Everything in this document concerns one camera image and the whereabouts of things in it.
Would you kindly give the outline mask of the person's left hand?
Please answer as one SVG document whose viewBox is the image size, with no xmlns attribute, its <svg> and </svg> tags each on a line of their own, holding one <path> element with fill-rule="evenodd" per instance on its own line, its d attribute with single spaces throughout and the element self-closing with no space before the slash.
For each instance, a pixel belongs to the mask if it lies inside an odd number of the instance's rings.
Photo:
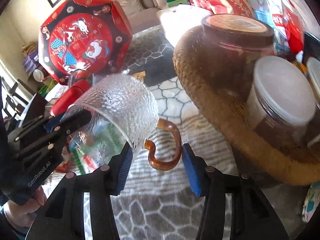
<svg viewBox="0 0 320 240">
<path fill-rule="evenodd" d="M 22 206 L 15 204 L 11 200 L 4 204 L 4 215 L 14 229 L 20 232 L 27 232 L 35 220 L 35 213 L 46 202 L 47 197 L 42 186 L 34 195 Z"/>
</svg>

